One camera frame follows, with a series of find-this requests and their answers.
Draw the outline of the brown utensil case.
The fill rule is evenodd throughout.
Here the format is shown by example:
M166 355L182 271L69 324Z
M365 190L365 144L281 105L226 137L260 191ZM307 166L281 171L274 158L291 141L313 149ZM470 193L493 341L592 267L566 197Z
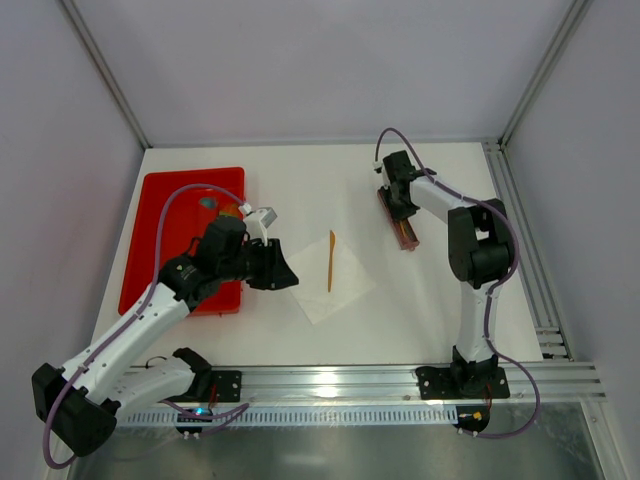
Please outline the brown utensil case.
M391 216L391 210L386 200L385 188L380 187L377 190L377 197L381 203L386 219L391 226L399 248L402 251L414 251L420 244L415 231L410 222L405 220L394 220Z

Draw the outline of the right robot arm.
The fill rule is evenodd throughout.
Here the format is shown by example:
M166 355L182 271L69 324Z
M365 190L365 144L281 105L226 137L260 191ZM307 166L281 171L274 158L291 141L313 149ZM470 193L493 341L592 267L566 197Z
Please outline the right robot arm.
M517 260L514 235L501 200L473 200L411 164L405 151L374 161L383 176L378 198L403 250L417 237L409 222L426 210L447 226L448 264L461 290L461 320L452 360L415 370L423 400L507 399L505 370L491 342L502 285Z

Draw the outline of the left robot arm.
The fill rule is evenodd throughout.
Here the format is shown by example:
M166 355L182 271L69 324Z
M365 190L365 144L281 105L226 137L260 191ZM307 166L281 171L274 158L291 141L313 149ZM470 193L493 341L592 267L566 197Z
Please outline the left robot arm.
M119 421L156 402L202 401L214 388L213 367L190 348L143 373L125 375L162 335L188 317L226 283L256 290L298 285L277 238L252 238L245 221L219 217L188 249L168 260L131 309L96 342L60 367L40 366L31 382L37 416L44 422L43 451L52 468L51 437L75 457L98 450Z

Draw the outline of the white paper napkin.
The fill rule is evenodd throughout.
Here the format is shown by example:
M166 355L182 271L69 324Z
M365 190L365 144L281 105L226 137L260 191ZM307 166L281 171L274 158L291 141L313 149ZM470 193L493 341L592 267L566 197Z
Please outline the white paper napkin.
M292 295L312 325L361 299L376 286L334 231L287 259L299 279Z

